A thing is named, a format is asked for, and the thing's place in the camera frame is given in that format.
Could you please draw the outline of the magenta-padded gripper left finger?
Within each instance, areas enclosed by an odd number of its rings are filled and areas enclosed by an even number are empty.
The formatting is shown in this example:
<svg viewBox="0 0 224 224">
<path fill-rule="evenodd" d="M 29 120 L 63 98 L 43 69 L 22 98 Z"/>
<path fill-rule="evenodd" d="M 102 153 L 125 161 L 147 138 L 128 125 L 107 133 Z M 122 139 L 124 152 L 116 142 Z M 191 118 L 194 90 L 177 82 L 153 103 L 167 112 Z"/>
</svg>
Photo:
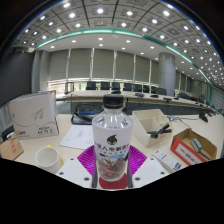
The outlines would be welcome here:
<svg viewBox="0 0 224 224">
<path fill-rule="evenodd" d="M 84 188 L 96 188 L 98 174 L 94 147 L 90 146 L 77 158 L 66 161 L 56 175 Z"/>
</svg>

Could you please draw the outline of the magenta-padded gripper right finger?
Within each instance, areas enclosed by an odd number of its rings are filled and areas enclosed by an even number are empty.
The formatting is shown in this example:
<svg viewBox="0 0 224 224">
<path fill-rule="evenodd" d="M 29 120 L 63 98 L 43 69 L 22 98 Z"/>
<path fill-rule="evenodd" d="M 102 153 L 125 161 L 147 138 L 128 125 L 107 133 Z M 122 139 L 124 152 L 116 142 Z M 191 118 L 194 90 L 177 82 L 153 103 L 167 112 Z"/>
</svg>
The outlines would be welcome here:
<svg viewBox="0 0 224 224">
<path fill-rule="evenodd" d="M 134 146 L 130 147 L 127 186 L 141 188 L 168 175 L 155 157 L 147 157 Z"/>
</svg>

